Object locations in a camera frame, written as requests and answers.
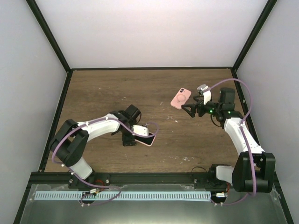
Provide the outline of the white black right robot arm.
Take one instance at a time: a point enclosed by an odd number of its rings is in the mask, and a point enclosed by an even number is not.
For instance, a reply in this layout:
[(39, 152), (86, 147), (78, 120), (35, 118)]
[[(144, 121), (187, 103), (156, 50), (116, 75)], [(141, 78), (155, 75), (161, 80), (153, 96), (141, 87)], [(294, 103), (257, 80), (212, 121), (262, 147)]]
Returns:
[(182, 105), (192, 118), (209, 114), (215, 117), (220, 127), (229, 135), (238, 153), (234, 167), (214, 164), (209, 169), (208, 184), (213, 188), (224, 182), (231, 184), (238, 192), (269, 193), (272, 190), (275, 157), (265, 152), (248, 131), (242, 114), (235, 110), (235, 90), (221, 88), (220, 98), (212, 101), (207, 85), (197, 88), (199, 94), (193, 99), (194, 104)]

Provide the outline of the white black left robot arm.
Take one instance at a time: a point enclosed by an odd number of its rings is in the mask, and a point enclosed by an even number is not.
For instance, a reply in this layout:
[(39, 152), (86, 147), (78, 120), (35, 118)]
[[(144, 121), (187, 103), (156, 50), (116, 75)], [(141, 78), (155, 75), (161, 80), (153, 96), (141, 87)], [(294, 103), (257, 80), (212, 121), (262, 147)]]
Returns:
[(72, 119), (65, 121), (50, 142), (52, 160), (58, 158), (62, 165), (78, 176), (79, 183), (84, 188), (91, 188), (95, 184), (95, 171), (83, 158), (87, 143), (107, 133), (114, 135), (121, 132), (123, 146), (135, 146), (135, 137), (149, 135), (146, 127), (137, 124), (140, 115), (140, 110), (130, 105), (124, 111), (112, 111), (90, 121), (75, 122)]

